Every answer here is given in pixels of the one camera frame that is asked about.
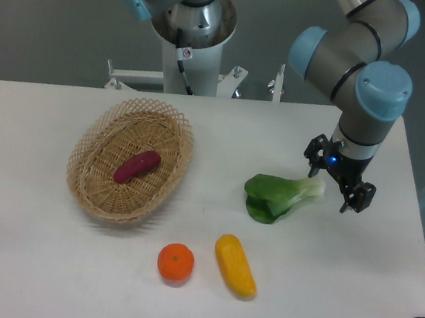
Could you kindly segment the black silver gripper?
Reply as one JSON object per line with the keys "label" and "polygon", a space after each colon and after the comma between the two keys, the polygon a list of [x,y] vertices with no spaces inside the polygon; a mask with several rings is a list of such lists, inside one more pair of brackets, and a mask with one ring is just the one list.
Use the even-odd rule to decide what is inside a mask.
{"label": "black silver gripper", "polygon": [[377,151],[378,144],[357,144],[336,127],[330,140],[322,134],[313,138],[303,156],[310,168],[308,177],[313,178],[324,169],[342,187],[344,202],[340,213],[347,210],[360,213],[371,205],[376,194],[375,185],[362,182],[361,177]]}

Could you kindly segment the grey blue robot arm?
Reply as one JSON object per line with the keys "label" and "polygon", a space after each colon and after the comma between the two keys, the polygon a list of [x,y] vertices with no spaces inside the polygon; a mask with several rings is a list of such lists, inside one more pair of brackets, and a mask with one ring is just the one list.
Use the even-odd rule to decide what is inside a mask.
{"label": "grey blue robot arm", "polygon": [[[234,33],[229,0],[122,0],[139,21],[150,21],[162,40],[167,93],[220,94],[222,47]],[[310,174],[325,170],[339,185],[345,209],[363,211],[376,192],[362,175],[404,112],[412,94],[408,73],[385,61],[420,27],[410,0],[337,0],[347,28],[328,33],[309,27],[288,53],[288,64],[341,111],[330,137],[305,150]]]}

